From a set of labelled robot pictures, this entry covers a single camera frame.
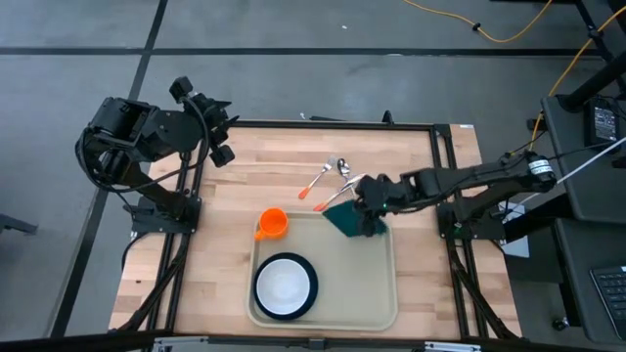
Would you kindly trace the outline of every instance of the plastic tray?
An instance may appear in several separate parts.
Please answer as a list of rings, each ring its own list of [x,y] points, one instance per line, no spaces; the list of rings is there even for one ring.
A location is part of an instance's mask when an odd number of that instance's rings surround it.
[[[372,238],[348,238],[319,212],[287,212],[290,228],[278,241],[254,242],[246,310],[259,326],[281,329],[385,330],[398,313],[391,230]],[[277,321],[260,311],[252,282],[270,256],[293,252],[307,259],[319,280],[315,303],[302,317]]]

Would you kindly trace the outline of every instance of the wooden table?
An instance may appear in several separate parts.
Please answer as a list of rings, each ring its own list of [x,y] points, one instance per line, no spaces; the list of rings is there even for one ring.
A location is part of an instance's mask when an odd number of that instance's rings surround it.
[[[481,162],[474,130],[451,125],[459,167]],[[233,162],[215,168],[206,162],[200,195],[204,201],[198,230],[192,236],[184,273],[175,332],[197,335],[459,338],[445,243],[439,239],[434,208],[387,216],[393,228],[399,313],[385,331],[276,330],[256,326],[245,308],[252,228],[270,206],[311,210],[343,184],[335,170],[322,177],[305,200],[297,197],[331,154],[344,157],[353,173],[386,173],[397,181],[402,172],[433,165],[428,133],[333,129],[232,128],[227,144]],[[445,148],[440,141],[446,164]],[[179,167],[178,155],[156,162],[156,178]],[[174,189],[175,178],[161,183]],[[155,284],[163,235],[152,235],[130,250],[113,307],[111,328],[126,322]],[[520,334],[502,253],[488,241],[474,241],[480,288],[496,314]],[[163,296],[158,327],[169,301]],[[475,332],[471,299],[466,293],[470,330]]]

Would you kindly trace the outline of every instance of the black table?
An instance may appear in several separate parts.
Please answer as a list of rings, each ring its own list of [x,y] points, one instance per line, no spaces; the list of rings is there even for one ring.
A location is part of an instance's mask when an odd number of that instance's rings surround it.
[[[571,219],[557,219],[554,227],[585,334],[598,343],[626,344],[615,333],[589,273],[591,269],[626,265],[626,227]]]
[[[557,98],[545,98],[541,105],[557,154],[585,147],[582,111],[564,110]],[[620,124],[620,130],[622,136],[626,136],[626,123]],[[620,147],[626,150],[626,144]],[[567,174],[596,154],[594,151],[584,151],[561,157],[561,173]],[[576,219],[626,224],[626,206],[623,204],[626,200],[626,169],[613,168],[610,164],[612,160],[610,155],[603,155],[563,182]]]

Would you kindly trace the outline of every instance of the black bracket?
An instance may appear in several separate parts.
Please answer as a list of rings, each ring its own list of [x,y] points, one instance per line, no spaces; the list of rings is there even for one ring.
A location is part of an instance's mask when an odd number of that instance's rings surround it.
[[[485,211],[481,218],[460,223],[454,212],[454,203],[442,202],[436,206],[437,224],[442,238],[453,240],[504,240],[505,231],[496,207]]]
[[[198,228],[198,219],[202,205],[201,198],[188,198],[185,215],[174,219],[167,212],[158,209],[148,198],[139,198],[139,203],[130,209],[124,206],[133,216],[132,231],[136,233],[171,233],[192,234]]]

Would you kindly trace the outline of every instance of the gray floor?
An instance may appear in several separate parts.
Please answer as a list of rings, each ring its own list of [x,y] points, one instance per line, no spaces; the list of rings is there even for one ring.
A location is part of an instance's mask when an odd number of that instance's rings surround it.
[[[488,0],[422,0],[481,21],[504,38],[519,30],[541,4]],[[0,47],[140,47],[150,31],[156,0],[5,1]],[[588,1],[600,24],[610,10]],[[587,39],[573,6],[555,5],[507,48],[578,48]],[[615,25],[606,40],[624,48]],[[170,0],[158,48],[369,47],[498,48],[463,23],[426,14],[401,0]],[[321,115],[397,121],[470,123],[484,160],[525,143],[525,119],[570,58],[380,56],[160,56],[152,57],[140,99],[174,108],[167,88],[188,75],[207,96],[233,101],[242,118],[300,119]],[[139,56],[0,55],[0,212],[38,223],[39,233],[0,236],[0,340],[48,333],[89,203],[94,194],[73,156],[73,144],[106,96],[126,97]],[[582,60],[560,90],[568,92],[603,65]],[[554,153],[544,137],[538,151]],[[121,251],[130,221],[110,198],[67,333],[106,331]],[[587,340],[581,329],[555,332],[563,313],[556,286],[513,281],[523,333],[534,341],[625,350]],[[181,351],[205,350],[187,346]],[[211,350],[234,350],[211,347]],[[249,347],[250,351],[270,350]]]

